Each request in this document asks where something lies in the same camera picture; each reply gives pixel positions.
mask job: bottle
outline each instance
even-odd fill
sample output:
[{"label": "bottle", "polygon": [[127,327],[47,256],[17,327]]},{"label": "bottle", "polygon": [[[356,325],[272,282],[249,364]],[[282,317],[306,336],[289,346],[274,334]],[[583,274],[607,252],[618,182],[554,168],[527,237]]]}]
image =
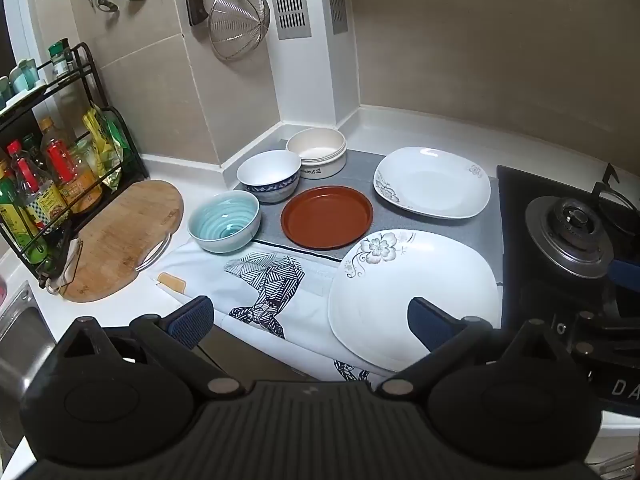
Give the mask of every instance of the bottle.
[{"label": "bottle", "polygon": [[69,72],[73,72],[73,70],[76,69],[76,62],[74,61],[74,55],[71,53],[71,48],[69,47],[69,38],[62,38],[60,43],[62,43],[62,48],[65,51],[66,65],[69,67]]},{"label": "bottle", "polygon": [[[47,146],[51,174],[56,179],[58,189],[66,203],[71,204],[95,183],[94,173],[81,158],[73,158],[62,140],[54,140]],[[94,187],[88,194],[71,206],[74,213],[86,212],[100,201],[102,188]]]},{"label": "bottle", "polygon": [[27,134],[22,138],[22,146],[24,150],[29,153],[31,160],[36,163],[36,166],[43,171],[47,171],[47,163],[42,156],[42,152],[36,145],[36,139],[33,134]]},{"label": "bottle", "polygon": [[[38,233],[27,212],[20,205],[18,193],[14,183],[0,168],[0,216],[15,243],[21,249],[25,248]],[[47,257],[48,249],[44,238],[38,238],[25,253],[25,257],[32,264],[39,264]]]},{"label": "bottle", "polygon": [[15,187],[17,183],[15,179],[15,173],[14,173],[14,170],[11,169],[11,166],[9,165],[9,160],[7,158],[0,158],[0,169],[2,169],[5,176],[11,179]]},{"label": "bottle", "polygon": [[82,158],[94,172],[96,178],[100,175],[100,167],[98,166],[98,155],[95,153],[94,146],[91,143],[91,139],[78,139],[76,145],[69,149],[72,156],[78,156]]},{"label": "bottle", "polygon": [[[18,179],[18,195],[38,229],[49,224],[65,208],[65,200],[54,186],[53,179],[46,171],[39,170],[29,159],[29,154],[22,150],[19,140],[14,140],[7,147],[13,159],[13,167]],[[69,216],[67,211],[45,234],[58,229]]]},{"label": "bottle", "polygon": [[55,79],[62,78],[69,72],[69,66],[66,63],[65,47],[62,41],[58,41],[49,47],[49,56],[53,65],[53,76]]},{"label": "bottle", "polygon": [[72,146],[76,140],[65,131],[57,128],[51,117],[45,117],[38,122],[40,131],[42,132],[42,140],[40,141],[40,152],[47,153],[47,146],[54,140],[62,140],[65,146]]}]

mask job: spice rack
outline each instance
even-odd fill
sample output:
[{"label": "spice rack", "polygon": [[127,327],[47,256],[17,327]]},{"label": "spice rack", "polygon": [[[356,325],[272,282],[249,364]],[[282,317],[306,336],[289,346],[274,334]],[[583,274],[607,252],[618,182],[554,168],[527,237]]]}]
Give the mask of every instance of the spice rack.
[{"label": "spice rack", "polygon": [[[101,178],[103,180],[106,177],[110,176],[112,173],[120,170],[120,181],[118,183],[117,189],[111,190],[108,186],[102,184],[100,180],[96,180],[96,182],[92,186],[88,187],[87,190],[76,197],[73,202],[69,203],[64,210],[62,210],[55,218],[51,219],[51,221],[47,223],[42,229],[40,229],[37,234],[30,234],[31,241],[23,249],[21,249],[16,244],[13,237],[9,234],[7,226],[4,225],[4,221],[0,218],[0,222],[2,223],[0,234],[2,234],[2,237],[7,241],[9,247],[20,258],[22,263],[29,269],[31,274],[39,279],[40,286],[43,288],[45,286],[43,279],[44,272],[46,272],[46,276],[50,278],[55,278],[60,274],[60,272],[62,272],[63,264],[66,262],[69,240],[73,239],[85,225],[87,225],[97,214],[100,213],[100,211],[107,207],[129,186],[131,186],[135,182],[140,182],[149,177],[148,171],[146,170],[146,167],[142,162],[140,153],[138,152],[138,149],[133,141],[133,138],[131,137],[124,119],[120,115],[119,111],[117,111],[116,108],[112,107],[107,100],[107,97],[104,93],[104,87],[102,86],[102,82],[100,81],[100,76],[98,75],[98,71],[94,63],[94,58],[91,54],[91,51],[89,50],[89,47],[85,43],[78,43],[75,47],[70,49],[70,52],[73,55],[76,68],[60,76],[55,81],[47,83],[42,87],[40,93],[35,94],[32,98],[21,102],[15,108],[13,108],[12,110],[8,110],[4,115],[2,115],[0,117],[0,132],[9,127],[11,124],[15,123],[18,118],[29,112],[37,104],[40,104],[47,98],[52,97],[57,92],[60,92],[63,88],[66,88],[77,81],[81,81],[82,87],[84,88],[84,92],[87,97],[87,109],[89,107],[89,102],[94,102],[96,105],[100,106],[103,112],[111,112],[116,117],[118,126],[121,128],[122,133],[124,134],[124,137],[129,144],[130,153],[124,158],[124,160],[120,161],[120,164],[112,168]],[[40,65],[39,67],[37,67],[38,72],[40,72],[40,70],[42,70],[44,67],[51,64],[51,61],[47,61],[46,63]],[[83,137],[88,135],[90,135],[89,132],[79,137],[79,139],[82,139]],[[62,218],[64,215],[66,215],[77,202],[80,202],[86,195],[91,193],[96,186],[102,187],[102,198],[100,199],[100,203],[96,207],[92,208],[91,211],[87,213],[71,214],[70,218],[65,220],[61,227],[51,232],[50,234],[44,234],[49,229],[49,227],[52,226],[52,224],[55,224],[55,222],[59,218]],[[45,259],[45,261],[47,262],[47,266],[45,269],[43,269],[43,263],[32,264],[26,257],[29,249],[40,237],[43,237],[47,241],[47,245],[50,248],[55,249],[52,258],[48,262],[47,259]]]}]

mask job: container lid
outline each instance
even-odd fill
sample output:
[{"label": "container lid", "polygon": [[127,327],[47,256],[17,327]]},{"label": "container lid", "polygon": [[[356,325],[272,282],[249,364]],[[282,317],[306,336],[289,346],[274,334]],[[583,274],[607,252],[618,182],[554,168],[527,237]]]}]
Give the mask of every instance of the container lid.
[{"label": "container lid", "polygon": [[62,41],[59,41],[49,47],[49,55],[51,57],[57,56],[58,54],[62,54],[64,49],[65,47],[62,45]]},{"label": "container lid", "polygon": [[40,130],[43,132],[47,128],[50,128],[51,126],[53,126],[53,119],[51,119],[51,117],[45,117],[44,119],[41,119],[38,121],[38,126],[40,127]]},{"label": "container lid", "polygon": [[22,145],[18,139],[14,140],[11,144],[6,147],[6,150],[9,152],[9,155],[15,155],[22,149]]}]

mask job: wooden cutting board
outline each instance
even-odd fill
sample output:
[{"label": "wooden cutting board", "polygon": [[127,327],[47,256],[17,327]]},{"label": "wooden cutting board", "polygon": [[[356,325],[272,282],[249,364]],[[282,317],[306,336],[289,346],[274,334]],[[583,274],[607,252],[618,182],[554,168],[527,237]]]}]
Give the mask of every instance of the wooden cutting board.
[{"label": "wooden cutting board", "polygon": [[137,182],[80,231],[82,252],[76,277],[62,296],[76,303],[101,300],[136,279],[151,250],[180,226],[184,207],[174,186]]}]

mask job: floral pattern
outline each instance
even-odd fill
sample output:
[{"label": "floral pattern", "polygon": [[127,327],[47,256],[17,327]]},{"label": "floral pattern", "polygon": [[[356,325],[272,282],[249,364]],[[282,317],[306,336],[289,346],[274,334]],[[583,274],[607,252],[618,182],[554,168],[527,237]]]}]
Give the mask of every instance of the floral pattern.
[{"label": "floral pattern", "polygon": [[384,178],[382,178],[382,175],[379,171],[376,172],[375,184],[376,189],[382,194],[383,197],[385,197],[387,200],[391,200],[391,202],[393,203],[400,203],[400,199],[396,195],[394,189],[391,187],[391,184],[389,184],[385,181]]},{"label": "floral pattern", "polygon": [[265,193],[268,191],[277,191],[279,189],[284,189],[289,184],[293,184],[298,177],[299,174],[296,172],[296,174],[290,176],[289,178],[281,180],[280,182],[276,182],[275,184],[269,184],[268,186],[248,186],[247,184],[245,184],[244,186],[246,187],[247,191],[251,191],[252,193]]},{"label": "floral pattern", "polygon": [[365,264],[376,265],[395,260],[398,254],[405,253],[405,245],[413,242],[414,238],[414,232],[402,232],[397,237],[393,232],[388,232],[364,238],[360,241],[358,252],[350,262],[345,263],[347,278],[363,276],[366,272]]},{"label": "floral pattern", "polygon": [[476,166],[475,164],[471,168],[469,168],[469,171],[471,172],[471,174],[474,174],[476,177],[482,178],[482,169]]},{"label": "floral pattern", "polygon": [[360,250],[366,254],[365,260],[368,264],[378,264],[381,260],[390,262],[396,259],[396,243],[396,235],[387,233],[380,238],[361,241]]}]

